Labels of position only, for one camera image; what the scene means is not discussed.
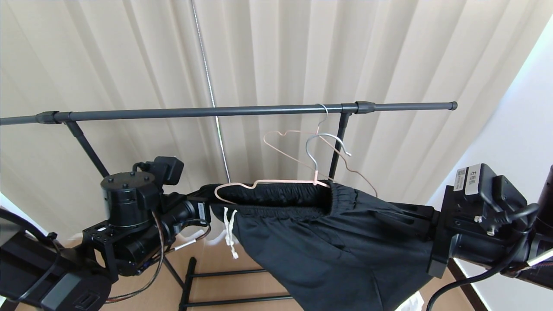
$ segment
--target wooden floor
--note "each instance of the wooden floor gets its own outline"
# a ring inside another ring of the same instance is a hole
[[[242,269],[257,269],[259,266],[244,252],[240,245],[237,245],[237,252],[240,258],[232,259],[231,252],[224,242],[216,246],[204,246],[202,241],[183,248],[177,252],[168,254],[170,262],[177,272],[184,276],[191,256],[198,259],[196,273],[232,271]],[[144,274],[138,277],[121,278],[112,288],[112,296],[124,294],[142,287],[150,280],[155,267],[151,267]],[[436,292],[441,286],[454,281],[449,271],[443,279],[434,279],[424,288],[421,294],[425,301]],[[191,302],[205,300],[237,299],[257,296],[277,296],[286,294],[286,289],[281,286],[268,273],[254,273],[228,277],[208,277],[194,279]],[[116,304],[105,305],[103,311],[112,310],[177,310],[181,296],[181,289],[175,282],[166,267],[161,269],[160,275],[155,283],[142,294],[129,300]],[[20,305],[17,311],[34,310],[26,305]],[[287,310],[297,311],[302,308],[293,300],[279,300],[272,302],[252,302],[235,305],[221,305],[217,307],[194,307],[188,311],[276,311]],[[444,294],[436,302],[434,311],[465,311],[473,310],[463,292],[456,288]]]

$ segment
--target clothes rack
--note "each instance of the clothes rack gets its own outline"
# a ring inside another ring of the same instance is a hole
[[[346,134],[349,117],[352,114],[361,115],[375,111],[405,111],[405,110],[455,110],[457,102],[429,102],[429,103],[381,103],[368,101],[356,101],[354,103],[341,103],[326,105],[328,113],[340,113],[337,137],[342,139]],[[3,117],[0,118],[0,126],[18,125],[27,123],[41,123],[46,125],[66,124],[73,136],[77,139],[85,153],[93,162],[102,177],[109,176],[108,170],[88,142],[77,121],[95,120],[128,120],[146,118],[185,118],[185,117],[224,117],[224,116],[261,116],[261,115],[297,115],[304,113],[325,113],[321,105],[284,105],[284,106],[239,106],[239,107],[210,107],[210,108],[171,108],[171,109],[144,109],[144,110],[111,110],[111,111],[85,111],[85,112],[59,112],[47,111],[34,116]],[[340,151],[341,145],[336,142],[335,148]],[[338,164],[338,153],[333,152],[328,176],[334,178]],[[213,273],[195,273],[197,260],[192,257],[189,260],[184,281],[178,275],[167,258],[163,264],[168,268],[182,288],[179,311],[186,311],[188,307],[203,307],[209,305],[236,304],[247,302],[260,302],[269,300],[291,299],[290,295],[253,297],[245,299],[216,300],[206,302],[190,302],[190,291],[194,278],[231,276],[236,274],[262,273],[265,269],[226,271]]]

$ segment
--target hanger hook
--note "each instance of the hanger hook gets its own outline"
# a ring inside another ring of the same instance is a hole
[[[321,122],[319,122],[319,124],[317,124],[317,132],[318,132],[318,131],[319,131],[319,127],[321,127],[321,124],[323,124],[323,122],[325,122],[326,119],[328,119],[328,109],[326,108],[325,105],[323,105],[323,104],[321,104],[321,103],[317,103],[317,105],[321,105],[321,106],[325,109],[325,112],[326,112],[325,118],[324,118]]]
[[[337,136],[335,135],[332,135],[332,134],[328,134],[328,133],[320,133],[320,134],[315,134],[311,137],[309,137],[307,139],[307,141],[305,142],[305,152],[307,152],[307,156],[313,161],[313,163],[315,164],[315,170],[319,170],[319,164],[317,164],[317,161],[315,160],[315,158],[313,157],[313,155],[311,154],[311,152],[309,151],[309,142],[317,137],[317,136],[329,136],[329,137],[332,137],[334,138],[340,145],[342,145],[342,149],[344,150],[344,153],[347,154],[348,156],[351,157],[351,153],[347,152],[346,150],[346,146],[344,146],[344,142],[339,139]]]

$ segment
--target white label sticker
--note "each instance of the white label sticker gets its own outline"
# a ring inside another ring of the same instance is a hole
[[[478,194],[478,182],[480,181],[480,167],[482,167],[481,164],[476,164],[468,167],[467,183],[465,184],[466,195]]]
[[[205,206],[202,202],[198,202],[198,211],[200,213],[200,219],[201,220],[206,220]]]
[[[453,185],[454,186],[453,191],[463,190],[466,175],[467,175],[467,168],[461,168],[461,169],[457,170],[457,176],[455,177],[455,183]]]

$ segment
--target curtain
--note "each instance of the curtain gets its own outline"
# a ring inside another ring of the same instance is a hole
[[[349,120],[349,166],[382,199],[424,204],[552,12],[553,2],[540,0],[2,1],[0,113],[455,100],[455,111]],[[314,132],[323,118],[221,117],[230,179],[312,178],[262,137]],[[321,132],[336,134],[338,118],[329,116]],[[176,156],[185,169],[166,192],[227,181],[212,117],[80,125],[112,174]],[[267,140],[310,163],[308,136]],[[3,126],[0,139],[1,192],[45,229],[68,237],[106,218],[101,176],[64,125]],[[311,148],[326,173],[332,150],[321,141]],[[372,193],[342,162],[336,180]]]

